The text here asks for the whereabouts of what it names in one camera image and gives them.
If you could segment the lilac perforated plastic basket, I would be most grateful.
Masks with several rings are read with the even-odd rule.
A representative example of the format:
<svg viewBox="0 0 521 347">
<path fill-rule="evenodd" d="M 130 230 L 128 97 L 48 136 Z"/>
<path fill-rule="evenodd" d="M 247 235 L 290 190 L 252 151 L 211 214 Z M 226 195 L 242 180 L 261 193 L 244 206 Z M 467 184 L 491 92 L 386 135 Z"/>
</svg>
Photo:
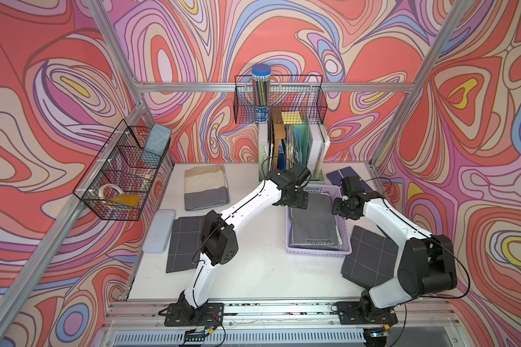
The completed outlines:
<svg viewBox="0 0 521 347">
<path fill-rule="evenodd" d="M 340 188 L 335 185 L 324 185 L 324 184 L 309 184 L 305 186 L 304 190 L 308 193 L 319 193 L 319 194 L 327 194 L 331 197 L 332 203 L 335 198 L 341 198 L 342 194 L 340 192 Z M 286 249 L 289 254 L 303 254 L 303 255 L 317 255 L 317 256 L 325 256 L 325 257 L 345 257 L 349 255 L 351 250 L 351 242 L 350 236 L 347 232 L 347 227 L 345 220 L 338 215 L 336 215 L 336 224 L 337 229 L 339 231 L 341 237 L 341 248 L 339 250 L 313 250 L 313 249 L 303 249 L 303 248 L 292 248 L 289 246 L 289 235 L 291 232 L 291 222 L 290 215 L 292 208 L 287 207 L 287 235 L 286 235 Z"/>
</svg>

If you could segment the navy cloth yellow stripe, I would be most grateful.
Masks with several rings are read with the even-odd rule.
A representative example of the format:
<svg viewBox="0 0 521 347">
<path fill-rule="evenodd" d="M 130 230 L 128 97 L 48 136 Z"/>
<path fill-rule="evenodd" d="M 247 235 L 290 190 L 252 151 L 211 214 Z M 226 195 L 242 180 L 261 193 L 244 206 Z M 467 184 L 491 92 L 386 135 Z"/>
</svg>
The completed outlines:
<svg viewBox="0 0 521 347">
<path fill-rule="evenodd" d="M 332 185 L 338 186 L 340 188 L 341 194 L 343 194 L 343 189 L 341 185 L 341 180 L 347 177 L 351 176 L 358 176 L 360 177 L 357 172 L 351 168 L 350 166 L 345 167 L 343 169 L 331 171 L 326 174 L 327 179 L 331 182 Z"/>
</svg>

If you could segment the plain grey pillowcase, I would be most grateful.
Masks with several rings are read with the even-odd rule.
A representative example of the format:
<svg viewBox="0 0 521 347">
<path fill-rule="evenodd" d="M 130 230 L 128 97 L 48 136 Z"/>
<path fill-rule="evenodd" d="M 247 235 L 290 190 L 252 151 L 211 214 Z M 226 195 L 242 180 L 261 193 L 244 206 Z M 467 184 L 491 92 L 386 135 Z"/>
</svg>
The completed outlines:
<svg viewBox="0 0 521 347">
<path fill-rule="evenodd" d="M 313 250 L 339 250 L 341 237 L 336 216 L 332 214 L 332 199 L 327 194 L 308 194 L 306 209 L 292 208 L 289 246 Z"/>
</svg>

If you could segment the grey checked pillowcase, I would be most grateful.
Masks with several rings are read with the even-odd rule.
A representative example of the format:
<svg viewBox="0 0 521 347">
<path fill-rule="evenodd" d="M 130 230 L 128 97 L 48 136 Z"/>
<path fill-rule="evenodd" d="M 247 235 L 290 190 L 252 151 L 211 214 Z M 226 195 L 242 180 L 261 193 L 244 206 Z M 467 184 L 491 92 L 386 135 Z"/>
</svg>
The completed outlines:
<svg viewBox="0 0 521 347">
<path fill-rule="evenodd" d="M 350 238 L 352 252 L 344 259 L 341 275 L 346 280 L 371 289 L 395 275 L 398 246 L 390 239 L 355 226 Z"/>
<path fill-rule="evenodd" d="M 170 238 L 165 273 L 176 273 L 197 268 L 201 245 L 203 216 L 182 217 L 174 221 Z"/>
</svg>

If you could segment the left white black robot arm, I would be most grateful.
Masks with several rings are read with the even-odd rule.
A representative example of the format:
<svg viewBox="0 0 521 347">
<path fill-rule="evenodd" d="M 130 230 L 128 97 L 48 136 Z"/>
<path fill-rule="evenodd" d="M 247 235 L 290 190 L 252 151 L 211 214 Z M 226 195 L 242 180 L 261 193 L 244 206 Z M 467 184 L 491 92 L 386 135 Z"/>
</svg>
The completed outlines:
<svg viewBox="0 0 521 347">
<path fill-rule="evenodd" d="M 204 216 L 201 243 L 192 259 L 198 263 L 189 286 L 179 295 L 179 306 L 188 314 L 207 303 L 211 287 L 221 266 L 232 260 L 238 250 L 240 231 L 269 206 L 306 209 L 308 193 L 304 191 L 311 172 L 302 163 L 287 170 L 274 169 L 249 195 L 218 213 Z"/>
</svg>

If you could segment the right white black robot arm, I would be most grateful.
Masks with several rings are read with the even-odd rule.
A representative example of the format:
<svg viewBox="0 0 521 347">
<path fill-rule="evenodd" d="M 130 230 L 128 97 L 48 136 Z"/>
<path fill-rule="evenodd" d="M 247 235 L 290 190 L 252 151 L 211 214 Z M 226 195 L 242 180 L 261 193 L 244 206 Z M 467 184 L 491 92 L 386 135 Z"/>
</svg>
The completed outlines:
<svg viewBox="0 0 521 347">
<path fill-rule="evenodd" d="M 414 224 L 383 195 L 367 192 L 359 176 L 343 178 L 340 184 L 344 197 L 334 200 L 333 214 L 350 220 L 367 218 L 398 246 L 394 276 L 362 294 L 368 308 L 389 309 L 457 287 L 457 258 L 449 237 Z"/>
</svg>

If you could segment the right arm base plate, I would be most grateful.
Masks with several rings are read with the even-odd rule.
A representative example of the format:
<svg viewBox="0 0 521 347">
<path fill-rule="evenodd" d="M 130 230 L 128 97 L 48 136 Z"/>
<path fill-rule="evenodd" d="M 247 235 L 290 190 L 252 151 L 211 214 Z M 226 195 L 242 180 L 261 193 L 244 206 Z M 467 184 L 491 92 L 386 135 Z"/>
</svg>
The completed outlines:
<svg viewBox="0 0 521 347">
<path fill-rule="evenodd" d="M 393 308 L 375 308 L 370 302 L 336 302 L 333 311 L 342 325 L 389 325 L 398 324 Z"/>
</svg>

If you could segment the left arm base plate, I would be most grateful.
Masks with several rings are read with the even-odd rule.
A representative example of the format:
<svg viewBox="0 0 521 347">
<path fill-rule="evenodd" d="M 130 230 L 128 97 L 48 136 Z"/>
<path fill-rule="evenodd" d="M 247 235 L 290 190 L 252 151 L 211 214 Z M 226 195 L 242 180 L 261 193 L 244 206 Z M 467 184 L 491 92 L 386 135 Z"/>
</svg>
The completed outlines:
<svg viewBox="0 0 521 347">
<path fill-rule="evenodd" d="M 170 304 L 159 311 L 164 317 L 166 327 L 214 327 L 223 323 L 224 305 L 222 303 L 206 303 L 193 308 L 186 302 Z"/>
</svg>

